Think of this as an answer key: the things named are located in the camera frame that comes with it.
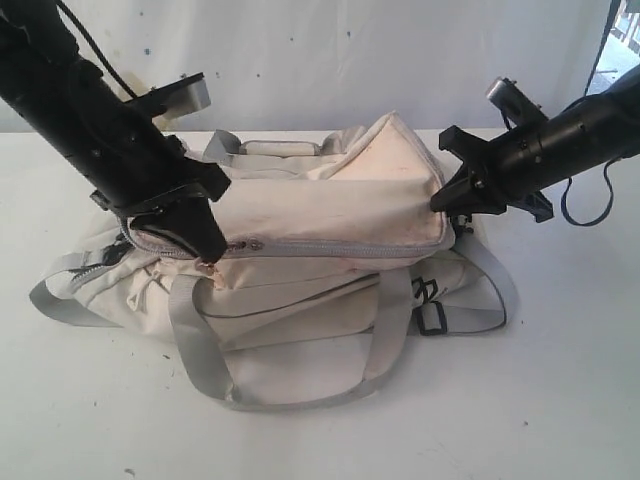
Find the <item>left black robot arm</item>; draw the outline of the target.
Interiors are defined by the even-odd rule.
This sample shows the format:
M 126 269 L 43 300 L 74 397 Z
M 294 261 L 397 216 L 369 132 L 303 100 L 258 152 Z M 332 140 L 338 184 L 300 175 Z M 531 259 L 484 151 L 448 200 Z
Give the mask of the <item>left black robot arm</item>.
M 231 181 L 192 159 L 154 124 L 210 104 L 201 73 L 120 99 L 103 76 L 113 67 L 84 58 L 66 27 L 88 32 L 62 1 L 1 4 L 1 97 L 93 187 L 92 199 L 124 226 L 191 257 L 217 262 L 227 249 L 211 205 Z

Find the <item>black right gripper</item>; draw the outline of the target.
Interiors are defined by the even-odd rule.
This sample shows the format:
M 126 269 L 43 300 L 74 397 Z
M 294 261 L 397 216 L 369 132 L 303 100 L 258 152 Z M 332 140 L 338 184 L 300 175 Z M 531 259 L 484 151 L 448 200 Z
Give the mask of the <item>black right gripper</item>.
M 514 207 L 538 223 L 552 219 L 553 206 L 541 190 L 563 179 L 551 158 L 565 152 L 574 133 L 573 112 L 513 128 L 491 140 L 457 126 L 447 128 L 439 134 L 438 147 L 462 165 L 431 197 L 431 210 L 447 216 L 500 215 Z

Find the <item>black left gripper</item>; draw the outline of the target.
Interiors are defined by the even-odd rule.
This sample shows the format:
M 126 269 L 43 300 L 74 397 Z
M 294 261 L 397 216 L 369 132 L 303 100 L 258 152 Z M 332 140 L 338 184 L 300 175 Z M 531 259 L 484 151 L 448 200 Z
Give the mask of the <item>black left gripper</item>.
M 208 199 L 219 200 L 229 178 L 187 159 L 176 138 L 114 94 L 97 66 L 7 60 L 1 97 L 95 187 L 104 208 L 135 216 L 169 205 L 136 217 L 134 231 L 206 263 L 224 255 L 226 240 Z

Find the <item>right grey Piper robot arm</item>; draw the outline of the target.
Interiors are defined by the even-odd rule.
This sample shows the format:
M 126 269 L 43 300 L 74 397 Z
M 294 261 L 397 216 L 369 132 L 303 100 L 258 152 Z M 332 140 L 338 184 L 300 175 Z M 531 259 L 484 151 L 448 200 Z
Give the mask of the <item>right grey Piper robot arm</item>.
M 486 97 L 500 111 L 507 130 L 491 140 L 457 126 L 440 133 L 440 150 L 462 164 L 431 197 L 434 212 L 450 217 L 500 215 L 514 207 L 542 223 L 554 216 L 543 189 L 639 153 L 638 68 L 552 118 L 505 77 L 493 82 Z

